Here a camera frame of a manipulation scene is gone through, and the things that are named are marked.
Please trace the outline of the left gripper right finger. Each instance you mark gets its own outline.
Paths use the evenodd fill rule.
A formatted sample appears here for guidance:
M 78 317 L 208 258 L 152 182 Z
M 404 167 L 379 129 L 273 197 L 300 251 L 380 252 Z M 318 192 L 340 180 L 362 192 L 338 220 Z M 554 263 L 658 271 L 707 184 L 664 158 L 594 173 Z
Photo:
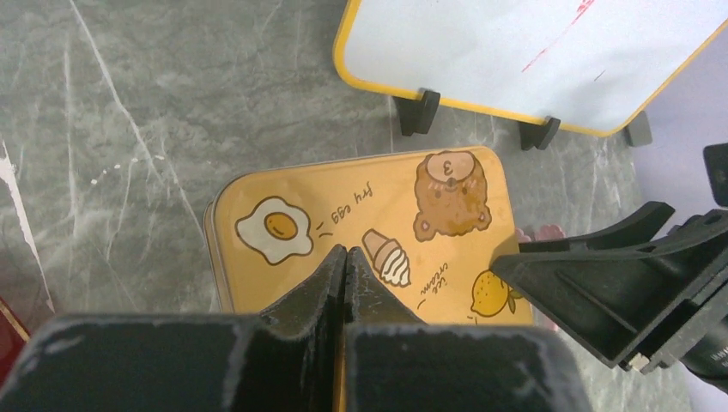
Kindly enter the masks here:
M 589 411 L 572 352 L 537 326 L 426 324 L 349 250 L 347 411 Z

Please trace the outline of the silver box lid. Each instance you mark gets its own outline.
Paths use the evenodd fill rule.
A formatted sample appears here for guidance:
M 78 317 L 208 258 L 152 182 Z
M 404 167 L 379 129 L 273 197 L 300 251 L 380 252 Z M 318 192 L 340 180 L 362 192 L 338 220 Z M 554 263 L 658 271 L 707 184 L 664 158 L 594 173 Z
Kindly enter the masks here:
M 506 177 L 483 146 L 287 167 L 238 177 L 204 212 L 226 312 L 260 313 L 332 248 L 361 248 L 373 273 L 426 324 L 529 325 L 530 306 L 489 268 L 518 250 Z M 336 393 L 343 404 L 343 330 Z

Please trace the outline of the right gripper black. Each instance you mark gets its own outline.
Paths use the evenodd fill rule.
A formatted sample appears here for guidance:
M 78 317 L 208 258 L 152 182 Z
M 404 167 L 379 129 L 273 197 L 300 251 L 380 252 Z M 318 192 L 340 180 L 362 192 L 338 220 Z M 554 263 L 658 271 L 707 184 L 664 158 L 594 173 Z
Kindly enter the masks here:
M 703 158 L 727 208 L 727 143 Z M 727 392 L 727 213 L 690 217 L 665 236 L 673 208 L 649 202 L 610 227 L 522 245 L 492 271 L 608 367 L 681 361 Z

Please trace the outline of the pink metal tweezers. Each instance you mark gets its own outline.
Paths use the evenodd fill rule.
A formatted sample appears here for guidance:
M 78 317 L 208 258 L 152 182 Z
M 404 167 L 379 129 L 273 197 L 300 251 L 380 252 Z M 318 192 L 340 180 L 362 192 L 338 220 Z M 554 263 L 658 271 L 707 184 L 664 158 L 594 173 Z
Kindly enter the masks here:
M 565 239 L 566 234 L 562 228 L 555 224 L 542 225 L 533 229 L 532 227 L 516 228 L 516 235 L 519 243 L 529 243 L 534 241 L 550 241 L 557 239 Z M 559 327 L 550 318 L 545 316 L 542 312 L 538 311 L 536 307 L 531 306 L 534 323 L 547 330 L 557 332 Z

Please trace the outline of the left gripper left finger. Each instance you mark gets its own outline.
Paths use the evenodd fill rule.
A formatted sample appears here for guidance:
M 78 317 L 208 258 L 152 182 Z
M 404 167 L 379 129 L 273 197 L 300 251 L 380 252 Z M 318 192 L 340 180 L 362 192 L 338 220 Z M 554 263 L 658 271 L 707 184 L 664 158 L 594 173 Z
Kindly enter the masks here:
M 74 314 L 45 324 L 4 411 L 331 411 L 347 251 L 253 314 Z

